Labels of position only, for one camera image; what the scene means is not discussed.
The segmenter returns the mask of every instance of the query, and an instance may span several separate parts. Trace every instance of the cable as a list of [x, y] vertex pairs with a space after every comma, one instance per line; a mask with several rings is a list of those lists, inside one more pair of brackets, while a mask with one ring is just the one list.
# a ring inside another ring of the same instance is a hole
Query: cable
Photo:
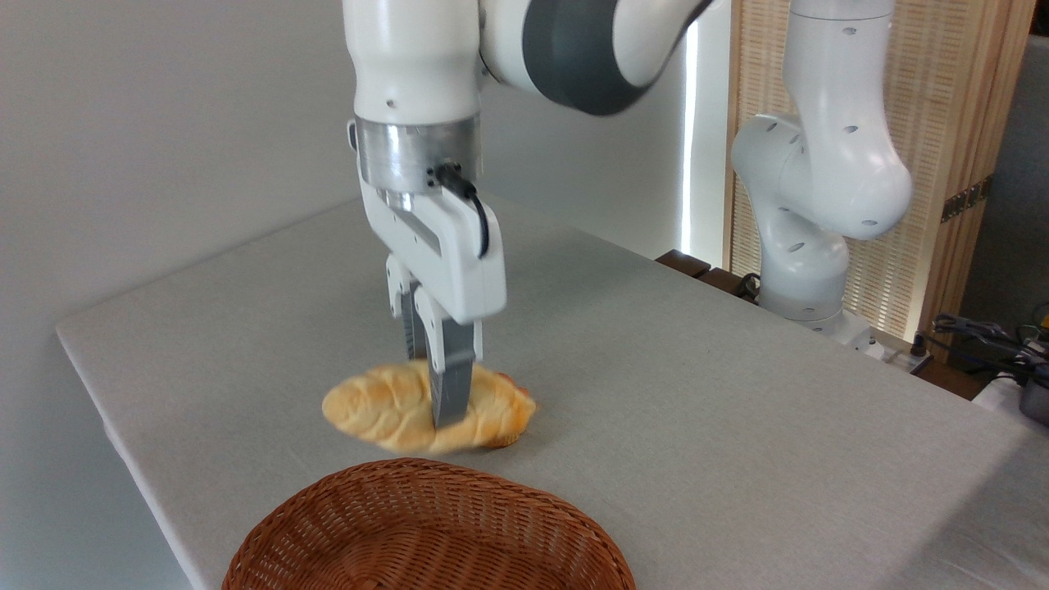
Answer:
[[1039, 385], [1042, 385], [1043, 387], [1049, 387], [1049, 380], [1046, 380], [1045, 373], [1044, 372], [1039, 372], [1036, 368], [1034, 371], [1029, 370], [1028, 367], [1030, 367], [1032, 365], [1030, 363], [1025, 362], [1025, 359], [1024, 360], [1018, 359], [1018, 361], [1015, 363], [1006, 364], [1006, 363], [1002, 363], [1002, 362], [998, 362], [998, 361], [993, 361], [993, 360], [989, 360], [989, 359], [985, 359], [985, 358], [980, 358], [980, 357], [977, 357], [977, 356], [972, 356], [971, 354], [966, 353], [966, 352], [964, 352], [964, 351], [962, 351], [960, 349], [956, 349], [955, 346], [951, 346], [950, 344], [947, 344], [945, 342], [941, 342], [941, 341], [937, 340], [936, 338], [933, 338], [928, 334], [921, 334], [921, 335], [925, 338], [926, 342], [928, 342], [930, 344], [935, 344], [935, 345], [937, 345], [937, 346], [939, 346], [939, 347], [947, 351], [948, 353], [950, 353], [952, 355], [957, 355], [957, 356], [959, 356], [961, 358], [964, 358], [965, 360], [967, 360], [969, 362], [975, 362], [977, 364], [981, 364], [981, 365], [984, 365], [986, 367], [997, 368], [998, 371], [1000, 371], [1002, 373], [1007, 373], [1007, 374], [1012, 375], [1014, 377], [1023, 377], [1025, 379], [1033, 379], [1034, 382], [1037, 383]]
[[749, 295], [752, 299], [757, 299], [757, 294], [762, 289], [761, 285], [762, 275], [757, 273], [745, 274], [743, 280], [740, 281], [740, 289], [743, 291], [741, 295]]
[[933, 331], [937, 334], [958, 334], [977, 339], [987, 346], [1011, 353], [1013, 356], [1026, 352], [1041, 358], [1049, 358], [1042, 351], [1025, 344], [1019, 332], [1013, 338], [1001, 325], [989, 321], [973, 321], [954, 314], [940, 314], [933, 322]]
[[436, 170], [431, 169], [427, 172], [433, 174], [437, 183], [441, 183], [441, 186], [459, 198], [469, 201], [473, 204], [474, 209], [477, 210], [477, 224], [480, 226], [480, 253], [477, 254], [477, 258], [484, 258], [488, 254], [491, 236], [488, 229], [488, 214], [485, 213], [485, 206], [477, 196], [477, 187], [473, 186], [473, 183], [463, 176], [463, 167], [453, 162], [446, 162], [438, 166]]

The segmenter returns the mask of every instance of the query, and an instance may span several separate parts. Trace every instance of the golden bread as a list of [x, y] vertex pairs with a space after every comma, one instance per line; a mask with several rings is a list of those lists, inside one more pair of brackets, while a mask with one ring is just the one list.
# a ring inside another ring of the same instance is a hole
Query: golden bread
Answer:
[[441, 455], [513, 444], [536, 404], [510, 377], [474, 364], [466, 419], [436, 430], [429, 364], [413, 360], [343, 381], [328, 392], [321, 409], [336, 428], [392, 452]]

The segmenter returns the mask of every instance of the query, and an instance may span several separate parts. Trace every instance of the gray tablecloth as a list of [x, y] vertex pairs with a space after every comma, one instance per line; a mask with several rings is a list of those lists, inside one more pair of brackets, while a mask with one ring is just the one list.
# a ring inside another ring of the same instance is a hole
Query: gray tablecloth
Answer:
[[[1049, 586], [1049, 440], [510, 203], [486, 364], [541, 405], [448, 461], [554, 492], [640, 588]], [[401, 359], [360, 203], [59, 326], [195, 588], [321, 477], [390, 457], [321, 416]]]

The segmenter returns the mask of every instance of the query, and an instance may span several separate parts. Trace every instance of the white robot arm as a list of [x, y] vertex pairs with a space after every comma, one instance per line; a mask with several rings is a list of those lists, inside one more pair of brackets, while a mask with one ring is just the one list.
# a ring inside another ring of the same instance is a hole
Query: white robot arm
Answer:
[[408, 356], [429, 358], [437, 427], [466, 415], [481, 320], [507, 301], [499, 225], [472, 185], [481, 69], [614, 114], [648, 89], [709, 2], [343, 0], [365, 211], [390, 250], [390, 310]]
[[841, 236], [878, 237], [911, 203], [882, 102], [893, 8], [794, 0], [783, 69], [798, 114], [758, 115], [732, 147], [762, 237], [761, 305], [874, 356], [870, 325], [842, 309]]

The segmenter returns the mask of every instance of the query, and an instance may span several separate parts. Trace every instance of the wicker basket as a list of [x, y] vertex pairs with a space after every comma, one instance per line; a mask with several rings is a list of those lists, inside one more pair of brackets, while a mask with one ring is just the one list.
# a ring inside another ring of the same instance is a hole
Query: wicker basket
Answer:
[[328, 476], [266, 517], [223, 590], [630, 589], [623, 554], [550, 493], [423, 459]]

